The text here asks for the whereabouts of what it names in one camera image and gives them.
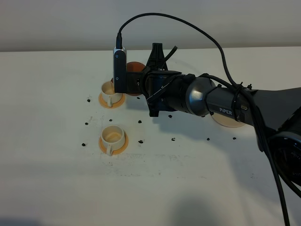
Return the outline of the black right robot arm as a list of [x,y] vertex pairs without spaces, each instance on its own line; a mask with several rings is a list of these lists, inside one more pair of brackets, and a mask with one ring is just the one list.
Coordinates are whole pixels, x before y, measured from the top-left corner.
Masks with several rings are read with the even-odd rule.
[[301,90],[257,90],[204,73],[170,71],[160,43],[138,71],[126,67],[127,92],[146,98],[151,117],[161,111],[222,115],[254,127],[259,150],[278,177],[301,193]]

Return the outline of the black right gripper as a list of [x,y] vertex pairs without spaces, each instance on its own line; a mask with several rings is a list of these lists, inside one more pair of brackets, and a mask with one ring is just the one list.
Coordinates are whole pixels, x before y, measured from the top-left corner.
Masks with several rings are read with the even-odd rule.
[[158,117],[160,111],[173,111],[165,103],[164,93],[171,82],[182,74],[168,70],[166,64],[177,49],[178,47],[174,46],[165,56],[163,45],[153,43],[145,68],[141,72],[129,72],[127,70],[127,93],[140,94],[145,97],[150,117]]

